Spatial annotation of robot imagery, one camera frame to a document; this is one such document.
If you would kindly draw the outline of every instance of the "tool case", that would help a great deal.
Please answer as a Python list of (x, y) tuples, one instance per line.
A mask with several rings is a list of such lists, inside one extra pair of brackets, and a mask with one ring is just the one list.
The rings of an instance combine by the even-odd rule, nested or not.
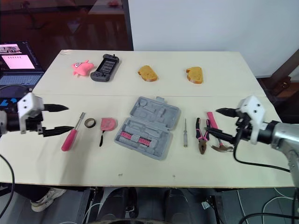
[(165, 103), (164, 98), (152, 100), (139, 97), (114, 141), (156, 160), (166, 156), (170, 130), (174, 128), (180, 109)]

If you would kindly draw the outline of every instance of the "bread slice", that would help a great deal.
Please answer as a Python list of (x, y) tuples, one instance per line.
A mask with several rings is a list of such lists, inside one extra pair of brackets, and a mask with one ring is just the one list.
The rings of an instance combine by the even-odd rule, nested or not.
[(186, 70), (188, 73), (187, 78), (190, 82), (201, 84), (203, 82), (201, 67), (192, 67)]
[(139, 69), (138, 74), (141, 75), (141, 77), (147, 82), (153, 82), (158, 79), (157, 74), (148, 65), (142, 66)]

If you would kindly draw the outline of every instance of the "pink hammer handle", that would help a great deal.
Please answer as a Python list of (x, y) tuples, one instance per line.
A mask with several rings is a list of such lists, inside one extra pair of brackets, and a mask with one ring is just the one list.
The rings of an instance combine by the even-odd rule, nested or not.
[(209, 120), (211, 122), (211, 127), (218, 129), (218, 126), (216, 124), (216, 121), (215, 121), (213, 113), (212, 112), (207, 112), (206, 114), (207, 114), (207, 117), (209, 118)]
[(69, 135), (66, 137), (64, 144), (61, 146), (62, 151), (69, 151), (73, 141), (75, 140), (77, 130), (72, 129)]

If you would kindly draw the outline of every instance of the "laptop screen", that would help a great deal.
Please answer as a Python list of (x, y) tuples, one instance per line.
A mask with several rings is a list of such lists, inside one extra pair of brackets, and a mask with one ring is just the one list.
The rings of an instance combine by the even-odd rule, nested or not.
[(1, 71), (41, 71), (33, 51), (27, 41), (0, 44)]

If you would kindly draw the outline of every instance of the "shoe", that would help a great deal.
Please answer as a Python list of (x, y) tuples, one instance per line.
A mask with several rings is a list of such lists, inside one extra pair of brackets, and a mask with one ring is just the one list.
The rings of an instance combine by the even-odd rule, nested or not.
[(48, 193), (42, 197), (42, 199), (38, 200), (37, 202), (31, 202), (31, 209), (35, 212), (44, 211), (48, 208), (54, 201), (55, 198), (60, 197), (66, 192), (64, 189), (57, 189), (57, 188), (50, 188)]

